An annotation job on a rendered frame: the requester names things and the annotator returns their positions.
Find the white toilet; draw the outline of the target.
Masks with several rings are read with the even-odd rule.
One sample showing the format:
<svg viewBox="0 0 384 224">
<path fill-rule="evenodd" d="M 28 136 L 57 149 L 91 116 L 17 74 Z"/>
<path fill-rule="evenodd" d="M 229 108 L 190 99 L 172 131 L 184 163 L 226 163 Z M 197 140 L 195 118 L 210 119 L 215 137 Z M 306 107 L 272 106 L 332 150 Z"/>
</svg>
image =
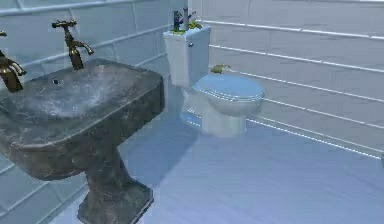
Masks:
<svg viewBox="0 0 384 224">
<path fill-rule="evenodd" d="M 265 90 L 242 75 L 210 73 L 211 27 L 163 33 L 170 82 L 182 94 L 180 117 L 201 132 L 232 137 L 245 132 L 246 119 L 261 107 Z"/>
</svg>

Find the green yellow cloth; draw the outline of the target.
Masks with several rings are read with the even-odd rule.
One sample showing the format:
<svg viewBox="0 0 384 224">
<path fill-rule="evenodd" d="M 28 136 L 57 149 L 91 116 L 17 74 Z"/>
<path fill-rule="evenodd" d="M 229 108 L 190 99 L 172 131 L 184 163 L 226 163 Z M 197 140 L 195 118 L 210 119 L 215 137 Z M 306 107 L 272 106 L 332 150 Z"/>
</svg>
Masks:
<svg viewBox="0 0 384 224">
<path fill-rule="evenodd" d="M 187 31 L 193 30 L 193 29 L 202 29 L 202 25 L 192 21 L 190 24 L 188 24 L 188 30 L 181 30 L 180 29 L 181 24 L 178 23 L 176 26 L 170 31 L 172 34 L 177 34 L 177 35 L 184 35 Z"/>
</svg>

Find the brass tap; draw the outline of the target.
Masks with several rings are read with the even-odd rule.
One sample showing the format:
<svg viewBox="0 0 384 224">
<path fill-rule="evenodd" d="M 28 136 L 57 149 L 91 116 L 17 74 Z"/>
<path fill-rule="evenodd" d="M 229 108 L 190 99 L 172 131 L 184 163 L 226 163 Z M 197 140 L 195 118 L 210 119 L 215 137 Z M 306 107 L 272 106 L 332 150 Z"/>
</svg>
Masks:
<svg viewBox="0 0 384 224">
<path fill-rule="evenodd" d="M 15 93 L 23 89 L 19 76 L 25 74 L 26 71 L 17 62 L 9 59 L 0 50 L 0 77 L 9 92 Z"/>
<path fill-rule="evenodd" d="M 78 51 L 78 47 L 85 48 L 89 55 L 94 54 L 94 50 L 88 44 L 74 39 L 71 32 L 69 31 L 69 28 L 74 27 L 76 24 L 77 24 L 76 20 L 70 20 L 70 21 L 57 20 L 52 24 L 52 27 L 53 28 L 61 27 L 64 29 L 64 40 L 65 40 L 66 46 L 68 47 L 68 55 L 69 55 L 72 67 L 74 70 L 81 70 L 84 68 L 84 65 L 81 58 L 81 54 Z"/>
</svg>

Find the dark grey stone pedestal sink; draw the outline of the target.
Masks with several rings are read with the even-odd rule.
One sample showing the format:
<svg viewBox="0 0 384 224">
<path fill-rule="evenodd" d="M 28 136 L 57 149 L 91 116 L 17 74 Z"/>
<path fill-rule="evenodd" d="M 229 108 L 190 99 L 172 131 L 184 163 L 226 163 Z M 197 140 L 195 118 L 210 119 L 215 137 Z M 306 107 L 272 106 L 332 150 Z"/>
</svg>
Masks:
<svg viewBox="0 0 384 224">
<path fill-rule="evenodd" d="M 154 201 L 117 148 L 165 106 L 163 78 L 96 58 L 0 91 L 0 154 L 44 181 L 85 174 L 83 224 L 136 224 Z"/>
</svg>

